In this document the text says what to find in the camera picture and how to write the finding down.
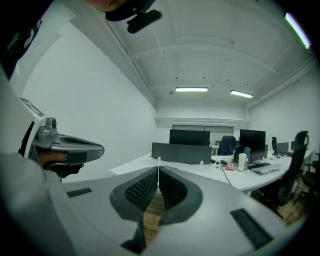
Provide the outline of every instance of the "desk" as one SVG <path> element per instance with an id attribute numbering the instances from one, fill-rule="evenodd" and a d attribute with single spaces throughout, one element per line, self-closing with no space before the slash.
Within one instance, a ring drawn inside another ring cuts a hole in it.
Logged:
<path id="1" fill-rule="evenodd" d="M 160 161 L 161 166 L 169 166 L 173 168 L 178 168 L 182 171 L 186 171 L 192 174 L 200 175 L 206 178 L 210 178 L 213 180 L 217 180 L 220 182 L 224 182 L 229 184 L 226 176 L 224 175 L 221 168 L 216 168 L 216 164 L 205 164 L 205 165 L 199 165 L 199 164 L 187 164 L 187 163 L 178 163 L 178 162 L 167 162 L 167 161 Z M 148 153 L 142 157 L 139 157 L 133 161 L 127 162 L 123 165 L 120 165 L 116 168 L 113 168 L 110 170 L 110 172 L 121 175 L 130 173 L 142 168 L 146 167 L 154 167 L 158 166 L 158 160 L 153 159 L 151 157 L 151 153 Z"/>
<path id="2" fill-rule="evenodd" d="M 214 151 L 215 151 L 215 155 L 218 155 L 218 149 L 219 149 L 219 146 L 212 145 L 212 146 L 210 146 L 210 147 L 212 147 L 212 150 L 214 150 Z"/>
<path id="3" fill-rule="evenodd" d="M 308 149 L 305 152 L 304 160 L 307 161 L 312 156 L 312 153 L 313 149 Z M 285 155 L 281 156 L 280 158 L 269 159 L 271 154 L 272 151 L 268 152 L 268 158 L 265 159 L 264 162 L 270 164 L 282 164 L 281 170 L 277 170 L 265 175 L 258 175 L 249 169 L 244 171 L 225 170 L 224 172 L 231 185 L 241 191 L 251 192 L 280 179 L 288 170 L 292 157 Z M 225 155 L 213 155 L 212 159 L 220 161 L 226 159 L 227 157 L 228 156 Z"/>
<path id="4" fill-rule="evenodd" d="M 313 149 L 308 149 L 305 152 L 304 159 L 307 160 L 312 156 Z M 229 158 L 227 155 L 213 155 L 212 159 L 214 160 L 224 160 Z M 282 169 L 274 171 L 265 175 L 258 175 L 250 170 L 237 171 L 237 170 L 221 170 L 219 165 L 216 164 L 186 164 L 178 162 L 167 162 L 160 161 L 161 166 L 169 166 L 173 168 L 178 168 L 179 170 L 200 175 L 209 179 L 214 179 L 220 182 L 229 184 L 227 178 L 229 179 L 231 185 L 245 193 L 251 192 L 262 188 L 278 179 L 280 179 L 288 170 L 292 157 L 281 156 L 281 158 L 269 159 L 267 158 L 265 162 L 270 164 L 282 164 Z M 142 157 L 139 157 L 133 161 L 127 162 L 123 165 L 120 165 L 116 168 L 111 169 L 110 171 L 116 175 L 130 173 L 146 167 L 154 167 L 158 165 L 158 160 L 151 158 L 151 153 L 146 154 Z"/>

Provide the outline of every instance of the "computer monitor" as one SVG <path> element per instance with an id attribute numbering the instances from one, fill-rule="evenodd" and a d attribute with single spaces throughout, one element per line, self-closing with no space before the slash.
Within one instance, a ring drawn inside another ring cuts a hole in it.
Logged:
<path id="1" fill-rule="evenodd" d="M 276 152 L 280 155 L 286 154 L 289 150 L 289 142 L 277 143 Z"/>
<path id="2" fill-rule="evenodd" d="M 240 147 L 250 148 L 250 161 L 262 160 L 265 156 L 266 132 L 261 130 L 240 130 Z"/>
<path id="3" fill-rule="evenodd" d="M 170 130 L 170 144 L 210 145 L 210 131 L 204 130 Z"/>

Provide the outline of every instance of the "fluorescent light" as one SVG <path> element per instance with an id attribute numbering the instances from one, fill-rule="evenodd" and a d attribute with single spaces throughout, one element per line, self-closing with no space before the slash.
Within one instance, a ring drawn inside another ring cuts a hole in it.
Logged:
<path id="1" fill-rule="evenodd" d="M 289 24 L 293 27 L 294 31 L 298 34 L 300 39 L 302 40 L 305 48 L 309 49 L 311 43 L 309 39 L 307 38 L 305 32 L 302 30 L 302 28 L 299 26 L 299 24 L 296 22 L 296 20 L 291 16 L 289 12 L 285 14 L 285 19 L 289 22 Z"/>
<path id="2" fill-rule="evenodd" d="M 237 90 L 232 90 L 232 91 L 230 91 L 230 93 L 234 94 L 234 95 L 243 96 L 243 97 L 246 97 L 246 98 L 252 98 L 253 97 L 253 95 L 251 95 L 251 94 L 244 93 L 244 92 L 237 91 Z"/>
<path id="3" fill-rule="evenodd" d="M 176 92 L 207 92 L 207 87 L 177 87 Z"/>

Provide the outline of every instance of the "office chair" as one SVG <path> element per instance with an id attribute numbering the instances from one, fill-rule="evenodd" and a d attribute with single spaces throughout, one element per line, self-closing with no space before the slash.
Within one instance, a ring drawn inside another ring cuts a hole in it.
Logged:
<path id="1" fill-rule="evenodd" d="M 316 202 L 316 195 L 315 192 L 319 192 L 319 184 L 320 184 L 320 154 L 318 155 L 318 161 L 313 161 L 312 163 L 305 164 L 308 166 L 308 171 L 301 176 L 303 183 L 309 188 L 308 192 L 301 191 L 298 197 L 294 200 L 294 203 L 301 200 L 307 200 L 307 209 L 304 211 L 306 214 L 310 211 L 312 205 Z M 310 167 L 315 169 L 315 172 L 310 172 Z"/>
<path id="2" fill-rule="evenodd" d="M 274 151 L 272 154 L 276 154 L 276 150 L 277 150 L 277 138 L 276 137 L 272 137 L 272 150 Z"/>
<path id="3" fill-rule="evenodd" d="M 291 164 L 288 171 L 283 175 L 282 180 L 260 188 L 263 198 L 259 201 L 269 207 L 280 218 L 283 218 L 278 212 L 280 206 L 284 206 L 293 199 L 295 190 L 295 181 L 300 173 L 300 167 L 304 162 L 305 153 L 309 143 L 308 131 L 300 131 L 294 139 L 295 148 L 292 154 Z"/>
<path id="4" fill-rule="evenodd" d="M 218 156 L 230 156 L 234 153 L 237 140 L 233 136 L 223 136 L 218 149 Z"/>

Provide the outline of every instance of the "cable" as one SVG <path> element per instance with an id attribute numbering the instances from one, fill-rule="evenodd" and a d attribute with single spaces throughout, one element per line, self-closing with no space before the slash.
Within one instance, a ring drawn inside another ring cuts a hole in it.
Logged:
<path id="1" fill-rule="evenodd" d="M 178 85 L 178 87 L 179 87 L 179 86 L 182 86 L 184 82 L 185 82 L 185 80 L 184 80 L 184 79 L 182 79 L 182 83 L 181 83 L 181 84 L 179 84 L 179 85 Z"/>
<path id="2" fill-rule="evenodd" d="M 225 170 L 224 170 L 224 168 L 222 167 L 221 163 L 218 162 L 218 161 L 217 161 L 217 163 L 221 166 L 221 169 L 222 169 L 222 171 L 223 171 L 223 173 L 224 173 L 224 176 L 226 177 L 226 179 L 228 180 L 229 184 L 231 185 L 230 180 L 228 179 L 228 177 L 227 177 L 227 175 L 226 175 L 226 173 L 225 173 Z"/>

